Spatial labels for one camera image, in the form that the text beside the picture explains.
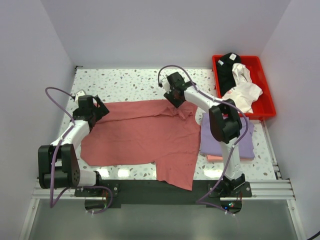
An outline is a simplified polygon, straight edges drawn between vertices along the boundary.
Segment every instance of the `white cloth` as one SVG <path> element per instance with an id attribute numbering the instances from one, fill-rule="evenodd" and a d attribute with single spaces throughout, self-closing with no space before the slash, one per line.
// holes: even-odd
<path id="1" fill-rule="evenodd" d="M 235 87 L 227 91 L 222 99 L 232 99 L 236 107 L 241 111 L 244 113 L 253 113 L 251 105 L 257 101 L 263 93 L 262 89 L 252 83 L 249 69 L 241 63 L 233 64 L 232 75 L 235 81 Z"/>

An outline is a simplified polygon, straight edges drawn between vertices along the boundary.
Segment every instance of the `black wire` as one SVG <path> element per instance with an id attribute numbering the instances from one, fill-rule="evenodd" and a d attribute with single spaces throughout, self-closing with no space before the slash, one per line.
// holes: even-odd
<path id="1" fill-rule="evenodd" d="M 320 231 L 318 231 L 318 233 L 316 233 L 312 237 L 308 238 L 307 240 L 312 240 L 312 239 L 315 239 L 316 237 L 319 237 L 319 236 L 320 236 Z"/>

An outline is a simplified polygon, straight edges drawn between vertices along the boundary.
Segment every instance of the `reddish-brown garment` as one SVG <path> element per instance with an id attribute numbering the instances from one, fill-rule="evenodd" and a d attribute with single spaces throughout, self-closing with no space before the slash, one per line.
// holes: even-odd
<path id="1" fill-rule="evenodd" d="M 176 109 L 167 100 L 107 103 L 103 117 L 81 143 L 90 166 L 155 162 L 156 179 L 192 190 L 200 146 L 197 106 Z"/>

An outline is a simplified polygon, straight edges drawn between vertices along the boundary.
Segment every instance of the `metal frame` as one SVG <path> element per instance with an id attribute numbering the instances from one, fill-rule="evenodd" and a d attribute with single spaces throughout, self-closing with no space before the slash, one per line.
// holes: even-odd
<path id="1" fill-rule="evenodd" d="M 275 175 L 278 180 L 252 180 L 250 182 L 252 197 L 250 198 L 243 198 L 246 200 L 254 201 L 254 200 L 286 200 L 289 208 L 289 212 L 291 215 L 291 219 L 293 222 L 293 226 L 298 237 L 298 240 L 306 240 L 306 233 L 301 222 L 297 206 L 296 206 L 296 199 L 294 195 L 294 191 L 292 189 L 292 185 L 290 180 L 282 180 L 280 170 L 278 167 L 278 163 L 275 157 L 275 153 L 273 151 L 270 136 L 268 129 L 266 127 L 266 123 L 264 120 L 261 121 L 262 128 L 264 130 L 264 135 L 266 138 L 268 150 L 272 157 L 273 161 L 273 169 Z M 49 189 L 42 189 L 39 185 L 39 181 L 33 190 L 32 199 L 29 205 L 28 212 L 26 214 L 24 224 L 20 233 L 19 240 L 28 240 L 30 237 L 30 233 L 32 230 L 32 226 L 36 217 L 36 213 L 38 210 L 38 205 L 40 199 L 49 199 Z M 56 190 L 54 193 L 54 197 L 56 198 L 60 191 Z M 86 199 L 85 197 L 75 197 L 74 196 L 75 190 L 69 189 L 67 190 L 64 195 L 61 196 L 61 199 L 73 199 L 73 200 L 83 200 Z M 100 197 L 91 197 L 90 199 L 98 199 Z M 221 200 L 233 200 L 232 197 L 221 198 Z"/>

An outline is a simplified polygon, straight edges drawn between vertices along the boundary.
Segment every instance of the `black cloth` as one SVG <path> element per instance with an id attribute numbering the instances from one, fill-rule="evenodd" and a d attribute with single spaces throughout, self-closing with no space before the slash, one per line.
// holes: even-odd
<path id="1" fill-rule="evenodd" d="M 234 60 L 230 58 L 231 54 L 236 55 Z M 218 75 L 218 82 L 219 82 L 221 96 L 225 95 L 226 92 L 228 92 L 230 89 L 236 86 L 236 82 L 232 74 L 232 67 L 234 64 L 240 64 L 240 63 L 241 63 L 240 56 L 232 52 L 226 55 L 223 55 L 216 62 L 216 71 Z"/>

